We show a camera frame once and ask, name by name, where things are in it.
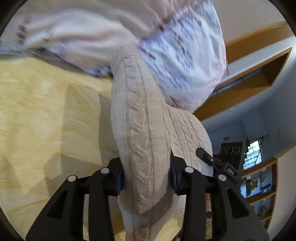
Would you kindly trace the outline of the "beige cable knit sweater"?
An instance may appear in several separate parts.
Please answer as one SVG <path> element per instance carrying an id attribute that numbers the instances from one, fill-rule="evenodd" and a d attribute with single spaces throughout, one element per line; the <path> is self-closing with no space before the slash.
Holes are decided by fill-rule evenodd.
<path id="1" fill-rule="evenodd" d="M 171 188 L 170 156 L 212 176 L 213 168 L 196 156 L 197 148 L 212 153 L 212 144 L 193 114 L 165 102 L 135 47 L 120 47 L 111 69 L 111 124 L 125 175 L 118 199 L 125 238 L 155 240 L 185 210 L 186 198 Z"/>

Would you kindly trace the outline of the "wooden shelf unit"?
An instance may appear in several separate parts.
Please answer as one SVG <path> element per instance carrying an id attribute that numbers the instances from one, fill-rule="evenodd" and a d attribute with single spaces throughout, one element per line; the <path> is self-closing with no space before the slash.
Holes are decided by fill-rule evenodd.
<path id="1" fill-rule="evenodd" d="M 278 160 L 271 157 L 242 172 L 241 194 L 268 229 L 278 190 Z"/>

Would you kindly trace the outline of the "yellow patterned bedspread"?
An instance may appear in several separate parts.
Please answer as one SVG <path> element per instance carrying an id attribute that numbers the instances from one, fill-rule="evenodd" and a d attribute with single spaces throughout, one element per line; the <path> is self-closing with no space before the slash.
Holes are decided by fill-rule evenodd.
<path id="1" fill-rule="evenodd" d="M 21 237 L 68 176 L 118 156 L 112 82 L 63 62 L 1 57 L 1 209 Z"/>

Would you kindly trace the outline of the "right floral pillow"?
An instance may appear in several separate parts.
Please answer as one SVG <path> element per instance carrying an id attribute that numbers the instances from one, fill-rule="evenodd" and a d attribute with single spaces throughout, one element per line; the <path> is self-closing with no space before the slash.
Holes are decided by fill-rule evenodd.
<path id="1" fill-rule="evenodd" d="M 212 1 L 191 1 L 138 44 L 172 107 L 194 113 L 229 74 L 226 47 Z"/>

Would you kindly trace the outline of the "floral pillow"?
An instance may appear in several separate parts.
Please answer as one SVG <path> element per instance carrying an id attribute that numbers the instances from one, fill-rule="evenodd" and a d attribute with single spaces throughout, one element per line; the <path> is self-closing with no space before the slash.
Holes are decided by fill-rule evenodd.
<path id="1" fill-rule="evenodd" d="M 27 1 L 1 35 L 1 53 L 35 53 L 103 75 L 114 51 L 136 45 L 178 1 Z"/>
<path id="2" fill-rule="evenodd" d="M 229 74 L 226 47 L 212 1 L 191 1 L 138 44 L 172 107 L 194 113 Z"/>

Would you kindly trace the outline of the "left floral pillow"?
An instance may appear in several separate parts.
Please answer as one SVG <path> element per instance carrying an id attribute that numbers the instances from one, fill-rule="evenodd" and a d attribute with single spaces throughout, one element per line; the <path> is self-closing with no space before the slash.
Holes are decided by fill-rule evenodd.
<path id="1" fill-rule="evenodd" d="M 27 1 L 1 35 L 1 53 L 35 53 L 103 75 L 114 51 L 136 45 L 178 1 Z"/>

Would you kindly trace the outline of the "wooden window frame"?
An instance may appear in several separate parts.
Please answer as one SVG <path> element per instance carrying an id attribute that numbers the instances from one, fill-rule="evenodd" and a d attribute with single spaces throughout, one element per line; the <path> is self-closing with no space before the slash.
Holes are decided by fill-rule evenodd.
<path id="1" fill-rule="evenodd" d="M 268 51 L 293 36 L 287 23 L 279 23 L 227 42 L 226 53 L 231 64 L 231 74 L 215 88 L 194 115 L 201 121 L 206 120 L 272 87 L 292 47 L 271 54 Z"/>

